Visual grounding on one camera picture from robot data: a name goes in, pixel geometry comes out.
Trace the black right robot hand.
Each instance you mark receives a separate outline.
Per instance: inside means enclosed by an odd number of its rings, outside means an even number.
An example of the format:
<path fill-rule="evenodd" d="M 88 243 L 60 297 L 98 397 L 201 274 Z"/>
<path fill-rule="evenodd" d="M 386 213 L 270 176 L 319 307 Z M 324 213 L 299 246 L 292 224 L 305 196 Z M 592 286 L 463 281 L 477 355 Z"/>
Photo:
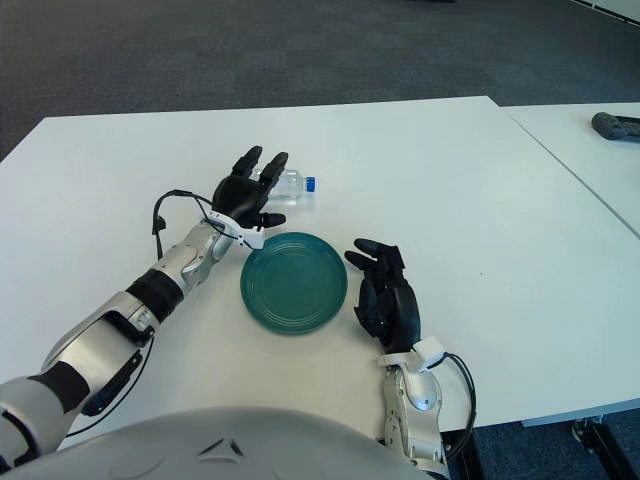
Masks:
<path fill-rule="evenodd" d="M 421 319 L 399 248 L 364 238 L 354 246 L 345 259 L 363 273 L 356 318 L 385 353 L 410 351 L 421 340 Z"/>

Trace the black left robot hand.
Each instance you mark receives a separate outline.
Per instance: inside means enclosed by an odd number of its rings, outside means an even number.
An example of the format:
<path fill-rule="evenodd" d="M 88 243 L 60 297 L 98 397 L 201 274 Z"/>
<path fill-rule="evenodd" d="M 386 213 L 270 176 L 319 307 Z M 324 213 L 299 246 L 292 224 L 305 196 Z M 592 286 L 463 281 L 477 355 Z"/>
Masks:
<path fill-rule="evenodd" d="M 264 213 L 269 194 L 285 170 L 286 152 L 278 153 L 262 170 L 257 180 L 251 175 L 262 154 L 261 146 L 252 147 L 234 164 L 212 197 L 212 209 L 235 220 L 242 228 L 271 228 L 286 222 L 281 213 Z"/>

